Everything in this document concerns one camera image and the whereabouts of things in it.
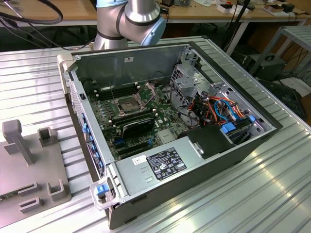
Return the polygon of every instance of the gray fixture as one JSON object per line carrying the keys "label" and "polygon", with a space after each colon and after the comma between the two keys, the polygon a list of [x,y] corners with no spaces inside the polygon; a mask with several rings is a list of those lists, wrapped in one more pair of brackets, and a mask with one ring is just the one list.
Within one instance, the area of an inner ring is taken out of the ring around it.
{"label": "gray fixture", "polygon": [[21,136],[19,120],[2,123],[0,228],[71,199],[57,133],[49,127]]}

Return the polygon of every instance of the wire bundle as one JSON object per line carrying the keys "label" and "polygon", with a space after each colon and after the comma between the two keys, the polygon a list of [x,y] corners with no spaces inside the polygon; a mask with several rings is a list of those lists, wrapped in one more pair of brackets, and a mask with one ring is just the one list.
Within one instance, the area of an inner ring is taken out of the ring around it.
{"label": "wire bundle", "polygon": [[[195,101],[190,105],[189,110],[192,110],[194,104]],[[206,125],[206,122],[222,125],[224,123],[234,121],[234,119],[230,121],[230,119],[222,115],[225,106],[227,106],[227,110],[231,112],[235,119],[244,118],[244,114],[240,111],[237,103],[227,98],[211,96],[205,102],[203,102],[203,105],[207,107],[204,125]]]}

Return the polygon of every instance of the warning label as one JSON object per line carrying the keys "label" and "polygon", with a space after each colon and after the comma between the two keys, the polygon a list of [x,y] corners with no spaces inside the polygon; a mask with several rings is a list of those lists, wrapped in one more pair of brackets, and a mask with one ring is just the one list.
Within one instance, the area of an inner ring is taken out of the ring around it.
{"label": "warning label", "polygon": [[147,161],[160,181],[187,168],[174,147],[147,157]]}

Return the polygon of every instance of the aluminum table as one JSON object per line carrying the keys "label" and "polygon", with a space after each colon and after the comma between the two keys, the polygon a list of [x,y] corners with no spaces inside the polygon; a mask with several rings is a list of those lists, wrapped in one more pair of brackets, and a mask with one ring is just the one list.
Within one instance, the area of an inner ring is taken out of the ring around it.
{"label": "aluminum table", "polygon": [[[0,232],[310,232],[310,127],[212,41],[198,36],[160,43],[190,40],[279,120],[283,129],[238,165],[110,231],[105,212],[94,207],[88,191],[91,177],[58,75],[56,55],[61,50],[0,53],[0,123],[18,118],[24,135],[45,126],[56,129],[72,192],[69,202]],[[207,75],[213,73],[206,66],[202,69]]]}

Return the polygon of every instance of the workbench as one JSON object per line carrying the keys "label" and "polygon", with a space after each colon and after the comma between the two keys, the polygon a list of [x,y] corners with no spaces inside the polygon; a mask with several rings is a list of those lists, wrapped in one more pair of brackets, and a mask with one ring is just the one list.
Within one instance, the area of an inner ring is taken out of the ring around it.
{"label": "workbench", "polygon": [[[23,9],[20,12],[24,17],[32,19],[51,20],[57,17],[57,14],[52,9],[37,2],[36,0],[27,0],[19,2],[19,8]],[[64,20],[59,23],[59,26],[78,26],[78,25],[97,25],[97,12],[90,0],[52,0],[63,13]],[[231,55],[244,31],[250,22],[298,22],[298,26],[306,23],[308,16],[306,14],[285,15],[275,17],[262,9],[264,5],[254,4],[256,9],[242,16],[241,25],[237,30],[236,35],[232,39],[230,46],[227,49],[227,54]],[[0,8],[2,12],[14,14],[7,7]],[[169,23],[228,23],[232,19],[232,14],[222,13],[217,10],[217,6],[211,5],[205,7],[197,2],[192,1],[190,7],[171,6]],[[26,23],[18,23],[19,26],[28,26]]]}
{"label": "workbench", "polygon": [[[9,225],[1,229],[2,233],[310,232],[311,128],[212,41],[198,36],[162,39],[159,43],[187,41],[200,46],[283,129],[241,163],[110,231],[105,212],[94,207],[88,190],[91,176],[57,69],[56,56],[61,49],[0,53],[0,123],[19,119],[23,135],[47,126],[56,129],[72,192],[69,202]],[[209,67],[202,70],[218,81]]]}

